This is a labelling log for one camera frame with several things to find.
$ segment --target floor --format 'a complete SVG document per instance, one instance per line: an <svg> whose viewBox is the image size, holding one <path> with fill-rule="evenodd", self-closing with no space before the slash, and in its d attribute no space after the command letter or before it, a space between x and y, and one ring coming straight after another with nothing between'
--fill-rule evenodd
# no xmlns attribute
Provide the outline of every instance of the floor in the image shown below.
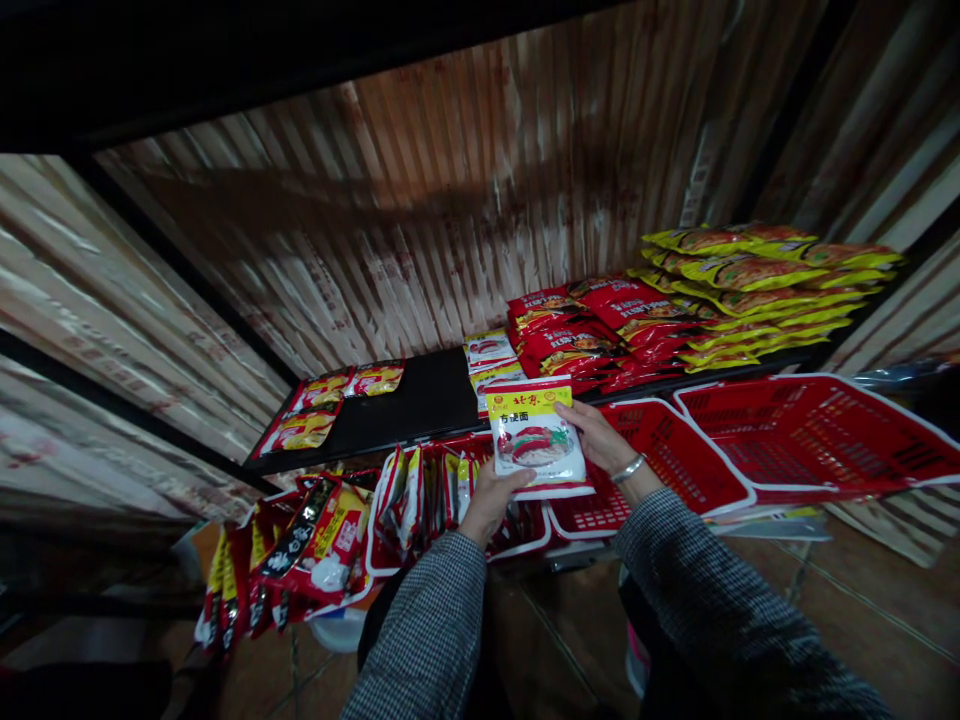
<svg viewBox="0 0 960 720"><path fill-rule="evenodd" d="M830 519L832 543L730 540L823 642L880 690L901 718L960 717L960 542L923 570ZM518 718L596 717L640 708L624 672L618 566L491 586L504 682ZM305 627L241 643L220 699L223 718L337 717L354 655L332 655Z"/></svg>

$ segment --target plaid sleeve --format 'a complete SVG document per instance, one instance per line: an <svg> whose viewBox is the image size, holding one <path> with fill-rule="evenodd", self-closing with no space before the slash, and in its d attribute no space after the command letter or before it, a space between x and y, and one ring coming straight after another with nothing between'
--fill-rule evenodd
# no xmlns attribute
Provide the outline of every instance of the plaid sleeve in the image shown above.
<svg viewBox="0 0 960 720"><path fill-rule="evenodd" d="M641 502L614 547L677 651L729 714L891 717L806 618L672 491Z"/></svg>
<svg viewBox="0 0 960 720"><path fill-rule="evenodd" d="M459 718L480 652L483 551L447 533L404 578L344 718Z"/></svg>

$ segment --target left hand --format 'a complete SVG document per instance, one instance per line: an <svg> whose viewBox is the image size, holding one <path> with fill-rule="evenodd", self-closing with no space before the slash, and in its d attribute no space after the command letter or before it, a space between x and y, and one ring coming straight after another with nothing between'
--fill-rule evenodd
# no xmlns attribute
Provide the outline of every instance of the left hand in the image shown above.
<svg viewBox="0 0 960 720"><path fill-rule="evenodd" d="M493 460L485 463L477 475L470 507L457 532L485 550L503 522L510 497L536 477L536 470L518 470L507 477L498 477L493 471Z"/></svg>

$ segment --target shelf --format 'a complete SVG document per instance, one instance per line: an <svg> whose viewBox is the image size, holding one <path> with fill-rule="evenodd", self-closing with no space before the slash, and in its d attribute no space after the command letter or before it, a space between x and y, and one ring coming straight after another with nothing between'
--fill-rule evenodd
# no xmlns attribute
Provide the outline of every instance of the shelf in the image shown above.
<svg viewBox="0 0 960 720"><path fill-rule="evenodd" d="M692 385L775 372L788 365L802 363L809 355L806 348L784 350L764 356L766 360L762 365L671 377L609 395L591 390L578 399L599 405L650 397ZM291 391L282 408L288 407L292 395ZM489 429L490 424L477 417L477 398L467 376L463 350L441 350L409 358L403 380L395 392L345 400L330 436L322 447L270 453L248 459L244 469L258 475L270 475L387 450L398 442L406 444Z"/></svg>

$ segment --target bangle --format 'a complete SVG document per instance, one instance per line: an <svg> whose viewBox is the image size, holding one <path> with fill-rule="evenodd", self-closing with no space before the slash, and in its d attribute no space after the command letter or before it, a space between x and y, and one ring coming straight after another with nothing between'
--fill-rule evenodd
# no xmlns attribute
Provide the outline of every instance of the bangle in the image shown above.
<svg viewBox="0 0 960 720"><path fill-rule="evenodd" d="M639 469L640 469L640 466L643 465L643 463L645 463L646 460L647 460L647 456L644 455L643 453L640 453L639 455L637 455L637 459L634 460L634 461L633 461L632 463L630 463L629 465L627 465L623 470L621 470L620 472L618 472L616 475L611 475L611 476L610 476L610 481L611 481L614 485L619 485L619 484L622 483L624 480L626 480L628 477L630 477L631 475L633 475L637 470L639 470Z"/></svg>

